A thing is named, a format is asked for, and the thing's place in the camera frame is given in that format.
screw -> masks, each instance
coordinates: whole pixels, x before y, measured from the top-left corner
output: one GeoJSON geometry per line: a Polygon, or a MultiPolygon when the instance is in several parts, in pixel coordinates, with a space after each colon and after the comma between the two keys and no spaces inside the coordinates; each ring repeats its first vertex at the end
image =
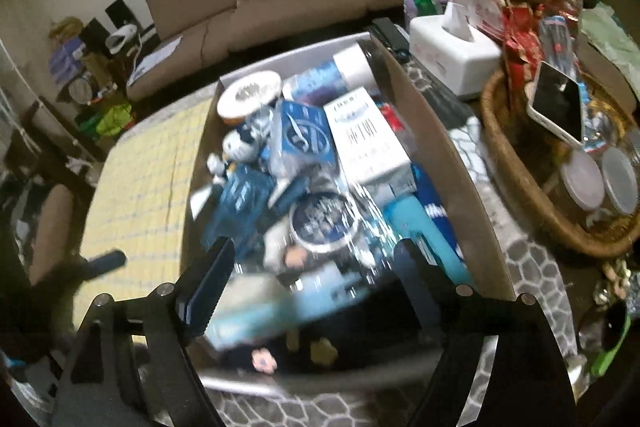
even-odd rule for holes
{"type": "Polygon", "coordinates": [[[530,293],[523,293],[520,296],[520,299],[522,300],[522,302],[524,302],[527,306],[533,306],[536,302],[536,298],[531,295],[530,293]]]}
{"type": "Polygon", "coordinates": [[[111,295],[108,293],[101,293],[94,299],[94,304],[98,307],[104,306],[111,300],[111,295]]]}
{"type": "Polygon", "coordinates": [[[470,297],[474,294],[474,289],[466,284],[459,284],[456,286],[456,293],[461,297],[470,297]]]}
{"type": "Polygon", "coordinates": [[[161,285],[156,288],[156,292],[161,297],[167,296],[174,291],[174,285],[170,282],[163,282],[161,285]]]}

smartphone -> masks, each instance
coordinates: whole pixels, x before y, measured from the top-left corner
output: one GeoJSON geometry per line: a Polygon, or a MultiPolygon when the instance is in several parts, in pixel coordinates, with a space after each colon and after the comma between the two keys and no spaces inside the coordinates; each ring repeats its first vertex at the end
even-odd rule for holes
{"type": "Polygon", "coordinates": [[[541,62],[536,71],[527,114],[572,147],[583,147],[584,108],[578,84],[548,62],[541,62]]]}

basket rim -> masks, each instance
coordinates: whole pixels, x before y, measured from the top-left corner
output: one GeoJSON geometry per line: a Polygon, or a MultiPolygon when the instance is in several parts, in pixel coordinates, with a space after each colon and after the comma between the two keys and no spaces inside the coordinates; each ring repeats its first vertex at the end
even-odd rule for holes
{"type": "MultiPolygon", "coordinates": [[[[583,73],[582,75],[595,81],[590,74],[583,73]]],[[[577,223],[572,223],[565,217],[549,200],[530,174],[529,169],[522,163],[498,123],[495,116],[494,92],[500,83],[505,81],[504,70],[500,68],[495,71],[484,86],[480,104],[482,123],[488,136],[487,145],[491,148],[494,161],[505,167],[504,171],[510,185],[518,192],[520,198],[527,201],[529,208],[542,221],[545,230],[564,245],[598,258],[616,257],[626,253],[640,235],[640,212],[636,212],[633,226],[629,227],[627,234],[616,241],[597,239],[577,223]]]]}

yellow towel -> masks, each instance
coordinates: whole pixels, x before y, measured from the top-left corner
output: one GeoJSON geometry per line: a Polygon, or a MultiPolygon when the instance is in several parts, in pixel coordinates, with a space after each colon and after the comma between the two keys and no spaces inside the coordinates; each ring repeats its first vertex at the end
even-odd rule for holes
{"type": "Polygon", "coordinates": [[[189,188],[211,102],[184,110],[111,151],[80,255],[91,259],[119,248],[127,266],[81,287],[74,300],[76,328],[100,293],[116,300],[142,297],[180,275],[189,188]]]}

pebble pattern tablecloth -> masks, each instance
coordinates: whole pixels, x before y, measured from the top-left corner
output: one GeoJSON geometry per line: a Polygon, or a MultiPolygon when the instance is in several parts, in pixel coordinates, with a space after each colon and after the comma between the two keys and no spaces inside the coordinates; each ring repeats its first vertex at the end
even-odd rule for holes
{"type": "MultiPolygon", "coordinates": [[[[407,71],[418,90],[427,92],[438,89],[418,64],[411,62],[407,71]]],[[[207,100],[213,96],[215,89],[216,85],[212,84],[164,108],[130,130],[122,140],[207,100]]],[[[577,346],[572,313],[558,264],[543,245],[524,232],[498,195],[480,153],[479,121],[471,118],[466,125],[450,129],[449,132],[494,226],[516,294],[528,292],[536,296],[562,355],[575,354],[577,346]]],[[[490,379],[496,344],[497,337],[485,339],[476,378],[458,423],[460,427],[478,416],[490,379]]],[[[400,389],[366,394],[335,393],[265,398],[209,391],[209,396],[230,427],[398,427],[407,422],[425,389],[425,384],[415,383],[400,389]]],[[[155,411],[155,417],[170,425],[169,418],[161,410],[155,411]]]]}

